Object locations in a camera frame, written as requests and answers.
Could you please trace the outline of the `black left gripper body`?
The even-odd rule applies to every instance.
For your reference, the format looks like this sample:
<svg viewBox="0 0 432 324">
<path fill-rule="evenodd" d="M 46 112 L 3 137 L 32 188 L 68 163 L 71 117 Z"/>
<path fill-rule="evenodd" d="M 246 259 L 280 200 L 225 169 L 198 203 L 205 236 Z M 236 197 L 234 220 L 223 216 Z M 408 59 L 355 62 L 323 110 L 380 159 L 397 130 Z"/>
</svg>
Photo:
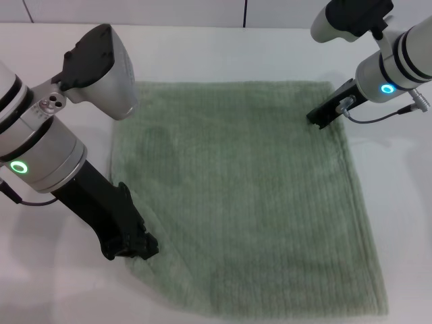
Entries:
<svg viewBox="0 0 432 324">
<path fill-rule="evenodd" d="M 143 222 L 127 186 L 111 184 L 88 161 L 53 196 L 89 225 L 99 243 L 114 237 L 133 239 L 138 223 Z"/>
</svg>

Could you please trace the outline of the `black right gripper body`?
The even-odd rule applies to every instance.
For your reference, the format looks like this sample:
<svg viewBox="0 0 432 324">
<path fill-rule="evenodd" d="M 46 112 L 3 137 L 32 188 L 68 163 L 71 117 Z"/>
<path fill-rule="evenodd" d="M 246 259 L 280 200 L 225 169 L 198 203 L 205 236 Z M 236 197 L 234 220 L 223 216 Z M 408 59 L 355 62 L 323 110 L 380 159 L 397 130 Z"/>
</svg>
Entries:
<svg viewBox="0 0 432 324">
<path fill-rule="evenodd" d="M 367 101 L 360 92 L 356 80 L 353 78 L 341 85 L 329 98 L 321 103 L 316 110 L 319 109 L 321 111 L 321 116 L 328 116 L 330 122 L 333 122 L 341 115 L 341 113 L 336 110 L 337 106 L 348 97 L 354 97 L 354 103 L 349 106 L 348 110 L 362 105 Z"/>
</svg>

